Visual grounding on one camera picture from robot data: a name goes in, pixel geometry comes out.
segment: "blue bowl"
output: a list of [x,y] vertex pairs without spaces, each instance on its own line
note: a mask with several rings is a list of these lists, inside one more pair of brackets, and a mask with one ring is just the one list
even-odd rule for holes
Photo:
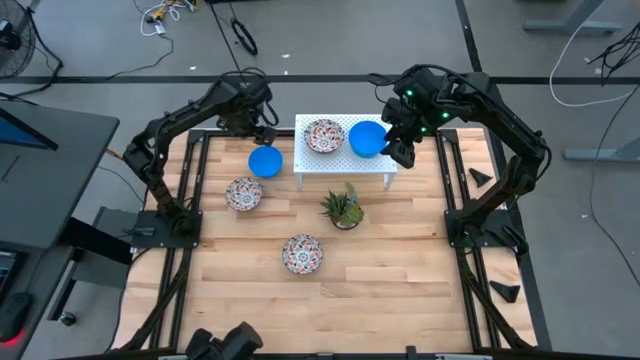
[[349,131],[349,143],[356,155],[372,158],[387,145],[384,136],[387,130],[374,121],[361,121]]
[[260,146],[249,155],[249,169],[256,176],[271,178],[282,168],[282,154],[273,146]]

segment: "computer monitor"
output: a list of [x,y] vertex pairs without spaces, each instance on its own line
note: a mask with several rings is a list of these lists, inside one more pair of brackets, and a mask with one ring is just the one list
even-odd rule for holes
[[0,143],[50,150],[58,149],[58,144],[2,108],[0,108]]

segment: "plant pot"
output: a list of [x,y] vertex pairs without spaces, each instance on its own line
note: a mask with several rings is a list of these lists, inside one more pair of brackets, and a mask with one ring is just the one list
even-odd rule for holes
[[360,224],[360,223],[343,224],[340,221],[334,222],[333,220],[331,220],[331,223],[333,224],[333,226],[337,227],[340,230],[351,230],[351,229],[355,228],[356,226],[358,226]]

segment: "white cable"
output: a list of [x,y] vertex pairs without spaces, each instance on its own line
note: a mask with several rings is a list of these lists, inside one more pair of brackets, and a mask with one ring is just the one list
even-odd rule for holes
[[569,45],[571,44],[571,41],[573,41],[573,38],[576,37],[576,35],[578,35],[578,32],[580,32],[580,29],[582,29],[582,26],[584,26],[584,24],[587,21],[589,21],[589,18],[591,18],[591,16],[589,16],[582,24],[580,24],[580,26],[578,26],[578,28],[573,33],[573,35],[571,35],[571,37],[569,38],[569,41],[567,41],[567,45],[564,46],[564,49],[562,49],[562,52],[560,53],[560,57],[558,58],[558,62],[556,62],[556,65],[553,67],[553,70],[551,70],[551,75],[549,75],[549,89],[551,90],[551,96],[553,96],[553,99],[558,104],[566,106],[566,107],[583,107],[583,106],[589,106],[589,105],[605,104],[605,103],[608,103],[608,102],[614,102],[614,101],[622,100],[622,99],[630,96],[633,93],[633,92],[629,92],[627,94],[624,94],[622,96],[618,96],[618,97],[613,98],[613,99],[592,101],[592,102],[588,102],[588,103],[584,103],[584,104],[569,104],[569,103],[565,103],[562,100],[558,99],[558,97],[556,96],[555,91],[553,91],[553,75],[556,73],[556,70],[558,69],[558,66],[560,65],[560,62],[562,62],[562,58],[564,57],[564,54],[567,52],[567,49],[569,48]]
[[[169,1],[169,0],[163,0],[160,4],[147,9],[142,14],[142,19],[140,19],[140,34],[142,34],[142,36],[158,35],[157,31],[154,31],[152,33],[145,33],[144,32],[144,23],[146,22],[147,14],[149,14],[152,10],[155,10],[155,9],[158,9],[158,8],[164,6],[167,1]],[[179,8],[186,8],[186,6],[185,5],[179,5],[177,3],[173,3],[173,4],[169,5],[169,7],[167,8],[167,12],[169,13],[169,15],[171,15],[171,18],[173,20],[175,20],[175,21],[179,21],[180,20],[180,12],[177,10]]]

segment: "black fan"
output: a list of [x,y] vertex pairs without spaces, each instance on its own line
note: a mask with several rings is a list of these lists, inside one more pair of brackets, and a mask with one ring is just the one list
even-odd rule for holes
[[0,0],[0,80],[18,76],[36,47],[31,14],[16,0]]

